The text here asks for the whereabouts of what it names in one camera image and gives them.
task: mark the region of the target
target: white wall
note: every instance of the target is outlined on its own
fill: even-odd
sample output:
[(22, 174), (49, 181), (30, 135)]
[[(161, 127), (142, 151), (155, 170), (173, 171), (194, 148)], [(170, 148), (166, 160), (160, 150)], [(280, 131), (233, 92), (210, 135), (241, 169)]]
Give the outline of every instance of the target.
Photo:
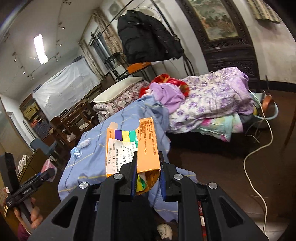
[(0, 94), (0, 97), (1, 97), (1, 100), (2, 100), (2, 103), (4, 105), (6, 112), (12, 112), (13, 115), (15, 116), (15, 119), (18, 123), (18, 125), (16, 123), (15, 126), (17, 128), (19, 126), (22, 129), (20, 134), (22, 135), (22, 137), (24, 138), (26, 143), (29, 145), (34, 140), (34, 136), (32, 136), (31, 133), (27, 130), (23, 121), (25, 121), (27, 123), (27, 126), (31, 129), (31, 131), (33, 133), (34, 133), (34, 131), (30, 127), (28, 122), (25, 120), (25, 118), (20, 110), (20, 104), (18, 103), (18, 101), (11, 99), (3, 94)]
[(233, 0), (255, 48), (260, 79), (296, 83), (296, 42), (284, 23), (258, 21), (246, 0)]
[[(108, 8), (112, 4), (112, 2), (113, 1), (104, 0), (100, 5), (101, 10), (104, 12), (108, 20), (111, 20), (113, 18), (108, 11)], [(121, 2), (125, 5), (129, 2), (129, 0), (122, 0)], [(143, 0), (135, 0), (127, 7), (127, 10), (143, 6), (154, 8), (154, 6), (151, 4), (149, 0), (146, 0), (142, 4), (141, 2), (143, 2)], [(201, 51), (200, 45), (195, 37), (195, 34), (188, 20), (186, 19), (184, 13), (182, 12), (181, 8), (178, 6), (176, 1), (158, 0), (156, 1), (156, 3), (160, 10), (163, 12), (166, 19), (168, 20), (174, 32), (181, 39), (181, 44), (185, 49), (185, 54), (192, 62), (196, 74), (208, 73), (208, 68), (203, 53)], [(117, 20), (112, 22), (112, 26), (114, 27), (115, 31), (117, 31), (117, 22)], [(154, 65), (154, 69), (156, 70), (157, 74), (167, 72), (171, 75), (171, 77), (177, 79), (184, 78), (187, 76), (183, 67), (183, 58), (180, 58), (178, 60), (164, 61), (164, 63), (165, 68), (161, 62), (156, 63)]]

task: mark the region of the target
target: person's hand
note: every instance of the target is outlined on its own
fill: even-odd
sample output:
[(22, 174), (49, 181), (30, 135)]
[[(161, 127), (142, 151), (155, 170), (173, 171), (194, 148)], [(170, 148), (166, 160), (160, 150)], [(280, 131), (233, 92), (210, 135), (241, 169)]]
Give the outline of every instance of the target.
[[(34, 207), (34, 204), (36, 202), (36, 199), (31, 197), (31, 202), (32, 202), (32, 205)], [(21, 214), (20, 214), (20, 211), (15, 207), (14, 208), (14, 212), (15, 212), (15, 216), (17, 217), (17, 219), (20, 221), (20, 223), (26, 228), (26, 229), (29, 229), (27, 227), (27, 225), (25, 224), (24, 220), (22, 219), (21, 217)], [(37, 228), (41, 222), (43, 221), (43, 217), (42, 215), (40, 214), (40, 209), (39, 207), (34, 207), (33, 208), (33, 211), (31, 213), (31, 221), (32, 221), (32, 224), (31, 224), (31, 228), (32, 229), (35, 229)]]

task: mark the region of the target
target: plaid curtain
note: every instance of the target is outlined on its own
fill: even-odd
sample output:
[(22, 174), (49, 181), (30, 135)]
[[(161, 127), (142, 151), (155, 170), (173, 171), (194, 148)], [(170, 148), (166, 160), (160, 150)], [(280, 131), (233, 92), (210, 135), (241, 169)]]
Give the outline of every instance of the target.
[(87, 61), (89, 67), (94, 72), (99, 80), (103, 79), (103, 75), (101, 68), (98, 66), (97, 62), (95, 61), (94, 57), (92, 56), (91, 52), (89, 51), (86, 42), (82, 39), (78, 42), (80, 48), (84, 53), (85, 60)]
[[(100, 32), (106, 28), (109, 24), (109, 21), (106, 19), (105, 15), (102, 13), (100, 8), (97, 8), (93, 12), (93, 16), (95, 21), (99, 26)], [(117, 33), (114, 31), (112, 25), (110, 25), (104, 32), (103, 32), (104, 40), (107, 44), (108, 49), (112, 54), (116, 52), (123, 53), (123, 48), (120, 39), (118, 38)]]
[(278, 14), (263, 0), (247, 0), (255, 19), (267, 19), (275, 23), (282, 22)]

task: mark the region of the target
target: pillow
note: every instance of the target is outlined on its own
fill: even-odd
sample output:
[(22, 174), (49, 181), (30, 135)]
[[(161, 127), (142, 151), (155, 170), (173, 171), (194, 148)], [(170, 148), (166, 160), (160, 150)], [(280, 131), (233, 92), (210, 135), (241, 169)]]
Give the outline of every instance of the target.
[(99, 94), (93, 102), (96, 104), (107, 104), (111, 101), (115, 100), (118, 96), (120, 96), (123, 92), (125, 92), (132, 85), (136, 84), (142, 80), (142, 77), (129, 77), (123, 79), (116, 84), (112, 85), (108, 89), (106, 89), (103, 93)]

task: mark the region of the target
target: purple cloth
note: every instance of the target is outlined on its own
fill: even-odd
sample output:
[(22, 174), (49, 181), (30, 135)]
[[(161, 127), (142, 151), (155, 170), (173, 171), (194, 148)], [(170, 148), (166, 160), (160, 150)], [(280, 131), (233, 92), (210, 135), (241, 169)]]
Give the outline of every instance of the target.
[(185, 100), (178, 86), (168, 83), (152, 83), (149, 86), (156, 101), (162, 103), (169, 113), (174, 113), (179, 108), (181, 102)]
[(248, 76), (237, 67), (224, 68), (181, 81), (190, 92), (180, 107), (169, 116), (169, 132), (184, 133), (198, 127), (206, 118), (253, 113), (253, 100), (248, 92)]
[(23, 227), (21, 223), (19, 223), (18, 230), (17, 230), (17, 238), (19, 241), (27, 241), (30, 235), (26, 231), (26, 229)]

